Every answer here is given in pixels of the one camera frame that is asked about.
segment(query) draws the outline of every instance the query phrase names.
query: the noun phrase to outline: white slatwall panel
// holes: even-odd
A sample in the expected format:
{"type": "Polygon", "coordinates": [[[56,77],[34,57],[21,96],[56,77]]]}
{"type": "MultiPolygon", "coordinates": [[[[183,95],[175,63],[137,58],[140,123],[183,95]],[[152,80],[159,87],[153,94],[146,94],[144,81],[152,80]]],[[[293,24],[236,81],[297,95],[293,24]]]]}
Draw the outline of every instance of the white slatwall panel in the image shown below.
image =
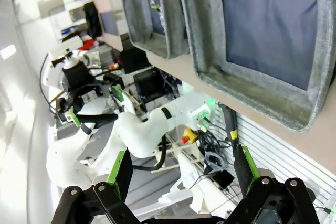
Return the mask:
{"type": "MultiPolygon", "coordinates": [[[[221,109],[216,110],[213,122],[225,127],[221,109]]],[[[335,192],[336,176],[331,172],[252,120],[237,114],[237,122],[239,140],[249,148],[258,168],[273,171],[280,182],[291,177],[301,178],[314,191],[316,206],[322,206],[335,192]]],[[[217,127],[212,126],[210,130],[221,139],[227,136],[217,127]]],[[[225,149],[225,154],[233,163],[232,149],[225,149]]]]}

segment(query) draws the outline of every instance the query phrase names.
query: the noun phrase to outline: red emergency stop button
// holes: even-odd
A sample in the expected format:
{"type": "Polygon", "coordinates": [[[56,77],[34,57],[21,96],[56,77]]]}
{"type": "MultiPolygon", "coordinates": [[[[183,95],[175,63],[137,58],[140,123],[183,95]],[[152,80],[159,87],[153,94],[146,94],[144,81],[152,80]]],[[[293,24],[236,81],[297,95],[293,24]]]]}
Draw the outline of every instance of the red emergency stop button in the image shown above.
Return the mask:
{"type": "Polygon", "coordinates": [[[188,136],[184,136],[184,137],[181,138],[181,143],[182,144],[186,144],[186,142],[188,142],[188,141],[189,141],[189,137],[188,136]]]}

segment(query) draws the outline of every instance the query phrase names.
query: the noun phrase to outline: green light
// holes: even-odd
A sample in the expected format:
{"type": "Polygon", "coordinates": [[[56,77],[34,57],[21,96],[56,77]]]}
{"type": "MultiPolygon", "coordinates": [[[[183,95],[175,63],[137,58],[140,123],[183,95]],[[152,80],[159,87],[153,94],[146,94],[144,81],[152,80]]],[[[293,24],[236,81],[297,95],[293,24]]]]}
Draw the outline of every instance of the green light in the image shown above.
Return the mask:
{"type": "Polygon", "coordinates": [[[210,98],[207,100],[207,104],[210,106],[210,107],[214,107],[216,106],[216,99],[215,98],[210,98]]]}

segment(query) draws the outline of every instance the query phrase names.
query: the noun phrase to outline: fabric storage basket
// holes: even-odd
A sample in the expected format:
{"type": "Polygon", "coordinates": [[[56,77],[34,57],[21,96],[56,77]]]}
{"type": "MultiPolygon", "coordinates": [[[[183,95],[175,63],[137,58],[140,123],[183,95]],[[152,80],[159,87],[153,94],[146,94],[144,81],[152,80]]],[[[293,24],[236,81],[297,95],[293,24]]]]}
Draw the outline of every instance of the fabric storage basket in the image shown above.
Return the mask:
{"type": "Polygon", "coordinates": [[[198,77],[294,131],[322,109],[335,0],[182,0],[198,77]]]}
{"type": "Polygon", "coordinates": [[[164,24],[150,0],[122,0],[134,46],[165,59],[189,53],[181,0],[160,0],[164,24]]]}

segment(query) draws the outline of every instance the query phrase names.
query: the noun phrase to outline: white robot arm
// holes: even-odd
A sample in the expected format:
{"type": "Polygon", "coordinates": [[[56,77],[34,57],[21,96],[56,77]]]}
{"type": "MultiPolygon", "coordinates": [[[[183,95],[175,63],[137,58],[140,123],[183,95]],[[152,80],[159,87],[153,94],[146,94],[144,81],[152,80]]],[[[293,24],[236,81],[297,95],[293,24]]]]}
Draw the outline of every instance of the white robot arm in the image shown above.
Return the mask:
{"type": "Polygon", "coordinates": [[[120,151],[128,148],[135,157],[145,158],[156,149],[162,136],[175,127],[185,125],[193,130],[199,129],[202,115],[210,117],[213,113],[205,101],[205,96],[198,92],[183,95],[153,110],[146,122],[141,122],[130,112],[122,112],[104,150],[89,167],[77,160],[89,139],[82,130],[73,137],[53,142],[47,155],[49,177],[60,187],[76,185],[88,188],[95,177],[110,173],[120,151]]]}

